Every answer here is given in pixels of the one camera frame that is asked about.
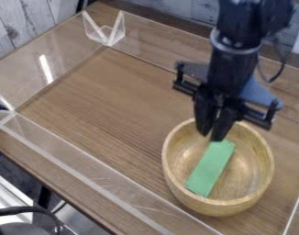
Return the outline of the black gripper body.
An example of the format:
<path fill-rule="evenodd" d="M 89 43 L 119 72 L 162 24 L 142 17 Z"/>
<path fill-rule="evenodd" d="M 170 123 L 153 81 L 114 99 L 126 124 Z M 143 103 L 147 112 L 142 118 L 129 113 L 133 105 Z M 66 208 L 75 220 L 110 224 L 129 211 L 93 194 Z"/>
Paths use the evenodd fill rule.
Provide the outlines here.
<path fill-rule="evenodd" d="M 217 119 L 225 106 L 239 106 L 243 110 L 242 120 L 265 129 L 271 128 L 275 114 L 284 104 L 255 78 L 262 44 L 233 41 L 218 28 L 213 30 L 210 40 L 211 61 L 179 61 L 175 64 L 177 78 L 173 88 L 191 95 L 193 100 L 198 90 L 207 88 L 215 94 Z"/>

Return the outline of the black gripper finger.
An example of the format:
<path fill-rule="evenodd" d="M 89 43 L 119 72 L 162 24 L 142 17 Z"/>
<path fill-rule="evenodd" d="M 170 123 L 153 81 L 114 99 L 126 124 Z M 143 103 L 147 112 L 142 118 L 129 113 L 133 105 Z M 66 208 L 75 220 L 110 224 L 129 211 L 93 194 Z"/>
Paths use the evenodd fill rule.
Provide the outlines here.
<path fill-rule="evenodd" d="M 225 106 L 219 112 L 219 117 L 217 119 L 211 141 L 219 142 L 223 141 L 233 125 L 237 121 L 243 119 L 243 110 L 239 106 Z"/>
<path fill-rule="evenodd" d="M 215 94 L 207 88 L 201 88 L 195 94 L 194 112 L 197 129 L 203 136 L 207 136 L 215 125 L 218 112 Z"/>

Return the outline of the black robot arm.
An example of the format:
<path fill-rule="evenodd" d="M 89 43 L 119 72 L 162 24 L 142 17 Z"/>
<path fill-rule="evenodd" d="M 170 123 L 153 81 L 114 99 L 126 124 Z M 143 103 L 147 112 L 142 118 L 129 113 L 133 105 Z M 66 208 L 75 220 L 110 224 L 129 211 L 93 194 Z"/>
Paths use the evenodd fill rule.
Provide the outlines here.
<path fill-rule="evenodd" d="M 293 13 L 293 0 L 219 0 L 210 62 L 175 64 L 173 88 L 191 95 L 197 129 L 213 141 L 223 140 L 242 120 L 273 127 L 284 103 L 255 73 L 263 39 L 290 25 Z"/>

